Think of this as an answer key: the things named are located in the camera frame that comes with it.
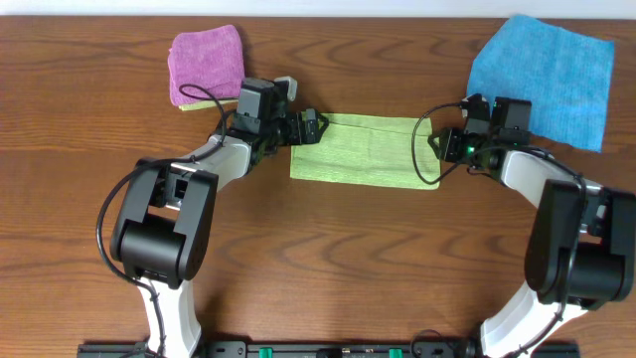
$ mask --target green connector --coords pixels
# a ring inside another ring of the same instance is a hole
[[[389,350],[389,358],[402,358],[401,349],[390,349]]]
[[[258,358],[271,358],[273,355],[271,348],[260,348],[260,350],[258,350]]]

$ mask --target blue cloth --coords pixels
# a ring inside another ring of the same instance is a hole
[[[614,44],[528,16],[508,20],[473,62],[468,94],[530,100],[530,132],[600,152]]]

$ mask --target white wall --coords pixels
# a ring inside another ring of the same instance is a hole
[[[0,14],[636,19],[636,0],[0,0]]]

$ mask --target tabletop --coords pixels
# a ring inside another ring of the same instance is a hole
[[[298,108],[417,117],[465,96],[472,60],[504,21],[0,18],[0,356],[68,357],[87,341],[147,337],[139,291],[100,260],[94,225],[138,158],[185,155],[219,120],[170,103],[177,34],[236,25],[246,73],[296,78]],[[616,57],[602,153],[534,143],[636,191],[636,22],[548,22],[615,41]],[[449,109],[432,123],[462,120]],[[535,209],[512,190],[464,171],[435,191],[292,180],[289,156],[264,159],[217,197],[194,279],[206,339],[465,336],[524,281]],[[636,356],[635,296],[555,338],[575,339],[585,357]]]

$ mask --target purple cloth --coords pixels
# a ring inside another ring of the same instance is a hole
[[[225,25],[177,35],[168,55],[168,69],[170,100],[174,105],[198,102],[179,93],[183,84],[199,85],[217,98],[238,97],[245,77],[239,32],[234,26]]]

